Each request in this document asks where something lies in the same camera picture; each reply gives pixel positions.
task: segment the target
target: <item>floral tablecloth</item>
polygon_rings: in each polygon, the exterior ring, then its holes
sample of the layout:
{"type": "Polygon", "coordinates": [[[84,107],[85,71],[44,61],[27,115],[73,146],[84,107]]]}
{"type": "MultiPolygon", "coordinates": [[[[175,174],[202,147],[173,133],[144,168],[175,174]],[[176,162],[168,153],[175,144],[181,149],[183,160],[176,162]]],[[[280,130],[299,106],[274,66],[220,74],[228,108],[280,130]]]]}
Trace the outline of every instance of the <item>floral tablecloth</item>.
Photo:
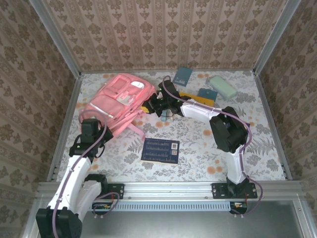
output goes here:
{"type": "MultiPolygon", "coordinates": [[[[142,72],[134,75],[158,87],[163,77],[175,72],[142,72]]],[[[244,163],[247,174],[256,180],[284,180],[283,170],[265,117],[259,92],[250,71],[208,71],[192,73],[186,87],[178,90],[197,95],[200,88],[209,88],[209,77],[219,75],[237,91],[237,96],[225,101],[218,94],[215,107],[233,107],[238,116],[248,122],[254,139],[247,147],[244,163]]],[[[60,164],[57,180],[64,175],[68,151],[80,133],[78,112],[89,102],[97,90],[114,74],[82,74],[81,92],[73,115],[68,140],[60,164]]],[[[106,144],[104,154],[94,159],[90,173],[105,174],[112,182],[127,181],[215,181],[225,180],[227,174],[226,154],[217,150],[210,125],[174,116],[173,122],[162,122],[155,115],[143,115],[133,122],[149,138],[179,140],[178,165],[141,162],[143,141],[130,129],[106,144]]]]}

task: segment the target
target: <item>metal bar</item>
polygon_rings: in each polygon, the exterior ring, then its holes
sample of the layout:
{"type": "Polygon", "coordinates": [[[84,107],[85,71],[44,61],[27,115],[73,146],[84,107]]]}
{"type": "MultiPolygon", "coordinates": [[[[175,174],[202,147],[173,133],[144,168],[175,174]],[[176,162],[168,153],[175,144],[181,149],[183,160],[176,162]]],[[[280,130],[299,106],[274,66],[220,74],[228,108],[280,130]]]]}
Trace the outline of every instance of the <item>metal bar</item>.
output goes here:
{"type": "MultiPolygon", "coordinates": [[[[133,70],[101,70],[101,71],[82,71],[82,74],[93,74],[93,73],[159,73],[159,72],[176,72],[178,69],[133,69],[133,70]]],[[[217,72],[217,71],[252,71],[252,68],[194,68],[194,72],[203,71],[203,72],[217,72]]]]}
{"type": "Polygon", "coordinates": [[[287,160],[286,160],[286,157],[285,157],[285,154],[284,154],[284,150],[283,150],[281,141],[280,141],[279,136],[278,136],[278,132],[277,132],[274,120],[273,120],[273,116],[272,116],[271,110],[269,109],[269,105],[268,105],[268,102],[267,102],[267,99],[266,99],[266,96],[265,96],[265,92],[264,92],[264,89],[263,89],[259,74],[255,73],[254,74],[254,78],[255,78],[255,81],[256,81],[256,84],[257,84],[257,88],[258,88],[259,95],[260,95],[260,98],[261,98],[261,101],[262,101],[262,105],[263,105],[263,108],[264,108],[264,112],[265,112],[265,115],[266,115],[266,118],[267,118],[267,121],[268,121],[268,125],[269,125],[269,127],[271,129],[271,133],[272,133],[272,137],[273,137],[273,140],[274,140],[274,143],[275,143],[277,154],[278,154],[278,156],[279,156],[279,158],[280,158],[280,160],[281,160],[281,162],[282,162],[282,164],[284,166],[287,178],[289,180],[292,180],[293,179],[292,178],[292,174],[291,174],[291,171],[290,171],[290,169],[288,167],[288,163],[287,163],[287,160]]]}
{"type": "Polygon", "coordinates": [[[306,201],[300,199],[293,201],[295,212],[301,226],[301,230],[305,238],[316,237],[316,226],[314,223],[309,222],[313,220],[312,214],[307,206],[306,201]]]}
{"type": "Polygon", "coordinates": [[[69,100],[69,104],[68,104],[68,108],[67,108],[67,111],[66,111],[66,115],[65,115],[65,118],[64,118],[63,126],[61,128],[60,135],[59,135],[59,138],[58,138],[58,142],[57,142],[57,145],[56,145],[56,148],[55,148],[55,152],[54,152],[54,155],[53,155],[53,159],[52,159],[50,171],[49,171],[49,174],[48,174],[48,177],[47,177],[47,181],[51,181],[52,180],[55,167],[56,167],[56,165],[58,165],[60,163],[60,160],[63,157],[63,153],[64,153],[64,149],[65,149],[65,145],[66,145],[66,141],[67,141],[70,125],[71,125],[71,122],[72,122],[72,119],[73,119],[73,114],[74,114],[74,111],[75,111],[77,99],[78,99],[78,96],[79,96],[79,93],[80,93],[81,83],[82,83],[81,79],[75,81],[73,92],[71,94],[71,97],[70,97],[70,100],[69,100]]]}
{"type": "Polygon", "coordinates": [[[62,34],[57,29],[53,21],[53,17],[50,16],[49,11],[46,9],[44,1],[30,0],[30,3],[32,4],[34,10],[40,17],[41,21],[43,22],[47,32],[53,39],[55,45],[58,48],[58,51],[63,56],[66,64],[68,65],[75,79],[79,79],[80,66],[78,65],[76,60],[73,58],[72,53],[70,51],[71,49],[68,48],[62,34]]]}
{"type": "MultiPolygon", "coordinates": [[[[215,182],[124,182],[124,201],[241,201],[241,199],[213,199],[211,184],[215,182]]],[[[264,201],[305,199],[299,181],[260,181],[264,201]]],[[[36,199],[50,200],[59,182],[39,184],[36,199]]]]}
{"type": "Polygon", "coordinates": [[[289,0],[285,4],[285,7],[280,17],[278,18],[270,37],[268,38],[265,46],[263,47],[262,52],[259,55],[257,62],[254,65],[254,71],[257,72],[258,74],[260,74],[260,72],[262,71],[265,63],[267,62],[269,56],[273,52],[277,42],[282,36],[286,26],[291,20],[300,2],[301,0],[289,0]]]}

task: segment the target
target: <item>patterned wallpaper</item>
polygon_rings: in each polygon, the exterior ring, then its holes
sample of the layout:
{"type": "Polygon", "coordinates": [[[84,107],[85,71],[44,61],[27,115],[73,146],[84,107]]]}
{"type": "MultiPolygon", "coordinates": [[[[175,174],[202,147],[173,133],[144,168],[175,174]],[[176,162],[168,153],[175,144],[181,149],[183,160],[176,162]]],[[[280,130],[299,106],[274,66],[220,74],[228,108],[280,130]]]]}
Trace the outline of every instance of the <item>patterned wallpaper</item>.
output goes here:
{"type": "Polygon", "coordinates": [[[286,0],[45,0],[82,71],[252,68],[286,0]]]}
{"type": "Polygon", "coordinates": [[[317,218],[317,1],[301,1],[260,78],[292,176],[317,218]]]}
{"type": "Polygon", "coordinates": [[[46,180],[74,78],[27,0],[0,1],[0,237],[19,237],[46,180]]]}

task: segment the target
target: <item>blue card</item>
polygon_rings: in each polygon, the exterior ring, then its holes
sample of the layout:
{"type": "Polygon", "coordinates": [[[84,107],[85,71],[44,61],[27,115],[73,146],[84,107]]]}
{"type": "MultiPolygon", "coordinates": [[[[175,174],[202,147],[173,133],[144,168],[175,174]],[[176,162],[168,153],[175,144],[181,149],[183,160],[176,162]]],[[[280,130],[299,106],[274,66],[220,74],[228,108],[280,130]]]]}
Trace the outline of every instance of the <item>blue card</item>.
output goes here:
{"type": "Polygon", "coordinates": [[[145,138],[141,161],[178,164],[179,141],[145,138]]]}
{"type": "Polygon", "coordinates": [[[193,70],[190,68],[180,67],[176,72],[173,83],[186,87],[192,72],[193,70]]]}
{"type": "Polygon", "coordinates": [[[217,94],[218,94],[217,92],[215,92],[211,89],[201,88],[201,89],[199,89],[197,96],[202,97],[202,98],[211,99],[215,102],[216,98],[217,98],[217,94]]]}

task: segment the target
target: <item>green eraser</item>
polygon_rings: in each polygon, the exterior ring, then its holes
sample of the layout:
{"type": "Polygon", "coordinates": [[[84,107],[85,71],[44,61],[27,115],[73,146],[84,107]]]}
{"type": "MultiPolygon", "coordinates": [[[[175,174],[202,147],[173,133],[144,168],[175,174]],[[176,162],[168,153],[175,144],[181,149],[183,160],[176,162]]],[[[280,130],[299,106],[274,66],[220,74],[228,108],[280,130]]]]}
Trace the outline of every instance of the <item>green eraser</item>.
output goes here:
{"type": "Polygon", "coordinates": [[[211,78],[209,83],[225,100],[229,100],[237,94],[237,91],[220,76],[211,78]]]}

